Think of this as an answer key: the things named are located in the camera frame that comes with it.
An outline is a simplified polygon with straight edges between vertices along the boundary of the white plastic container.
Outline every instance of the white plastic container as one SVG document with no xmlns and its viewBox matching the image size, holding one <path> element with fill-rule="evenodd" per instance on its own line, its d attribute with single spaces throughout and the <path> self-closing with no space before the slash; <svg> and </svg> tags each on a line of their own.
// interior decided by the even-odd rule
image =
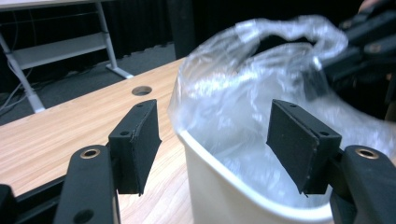
<svg viewBox="0 0 396 224">
<path fill-rule="evenodd" d="M 332 223 L 328 203 L 297 209 L 271 202 L 238 179 L 188 132 L 178 137 L 186 148 L 195 223 Z"/>
</svg>

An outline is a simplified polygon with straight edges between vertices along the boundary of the black curtain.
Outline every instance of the black curtain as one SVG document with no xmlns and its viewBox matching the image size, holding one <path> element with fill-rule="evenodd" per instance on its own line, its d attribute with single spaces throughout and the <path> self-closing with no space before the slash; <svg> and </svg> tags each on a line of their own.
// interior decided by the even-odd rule
<svg viewBox="0 0 396 224">
<path fill-rule="evenodd" d="M 187 56 L 210 36 L 255 18 L 290 20 L 322 15 L 335 25 L 354 16 L 362 0 L 167 0 L 177 58 Z"/>
<path fill-rule="evenodd" d="M 102 3 L 116 58 L 173 40 L 165 0 L 118 0 Z M 12 49 L 65 40 L 99 31 L 94 4 L 43 7 L 0 13 L 0 29 Z M 108 60 L 106 50 L 35 67 L 30 82 L 40 82 L 80 71 Z M 0 56 L 0 92 L 10 92 L 19 81 Z"/>
</svg>

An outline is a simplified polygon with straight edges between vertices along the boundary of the bin rim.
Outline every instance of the bin rim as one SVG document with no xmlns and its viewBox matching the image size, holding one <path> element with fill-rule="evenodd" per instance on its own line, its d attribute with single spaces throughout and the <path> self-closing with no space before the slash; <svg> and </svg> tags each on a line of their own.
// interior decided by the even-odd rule
<svg viewBox="0 0 396 224">
<path fill-rule="evenodd" d="M 256 190 L 245 184 L 236 175 L 234 175 L 227 167 L 210 154 L 200 143 L 198 143 L 188 131 L 181 131 L 177 134 L 182 142 L 188 144 L 188 148 L 192 149 L 202 160 L 222 176 L 233 188 L 241 194 L 249 198 L 260 208 L 278 215 L 299 222 L 325 222 L 332 220 L 332 209 L 330 203 L 323 204 L 316 208 L 293 208 L 280 203 L 275 203 L 261 196 Z"/>
</svg>

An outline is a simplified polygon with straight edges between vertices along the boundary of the plastic bag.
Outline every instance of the plastic bag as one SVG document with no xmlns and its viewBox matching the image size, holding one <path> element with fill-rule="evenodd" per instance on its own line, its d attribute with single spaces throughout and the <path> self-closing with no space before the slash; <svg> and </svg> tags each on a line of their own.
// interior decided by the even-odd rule
<svg viewBox="0 0 396 224">
<path fill-rule="evenodd" d="M 290 43 L 253 56 L 269 35 L 286 40 L 304 36 L 315 45 Z M 268 199 L 292 207 L 325 204 L 329 193 L 309 198 L 298 194 L 265 142 L 271 103 L 278 99 L 301 106 L 340 133 L 341 148 L 363 145 L 395 158 L 394 125 L 344 103 L 320 73 L 320 61 L 346 47 L 345 35 L 320 16 L 238 23 L 207 40 L 180 66 L 168 108 L 174 129 L 187 130 Z M 312 95 L 318 90 L 327 94 Z"/>
</svg>

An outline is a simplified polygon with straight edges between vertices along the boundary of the wooden table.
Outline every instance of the wooden table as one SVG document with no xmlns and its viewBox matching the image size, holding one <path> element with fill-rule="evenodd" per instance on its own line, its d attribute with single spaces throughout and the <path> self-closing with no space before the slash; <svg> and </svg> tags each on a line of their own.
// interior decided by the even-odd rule
<svg viewBox="0 0 396 224">
<path fill-rule="evenodd" d="M 64 175 L 75 151 L 89 145 L 104 145 L 133 105 L 155 98 L 163 142 L 145 194 L 120 196 L 122 223 L 192 223 L 184 147 L 167 115 L 180 64 L 181 60 L 169 63 L 0 126 L 0 182 L 20 195 Z M 132 90 L 139 86 L 149 86 L 152 92 L 132 95 Z"/>
</svg>

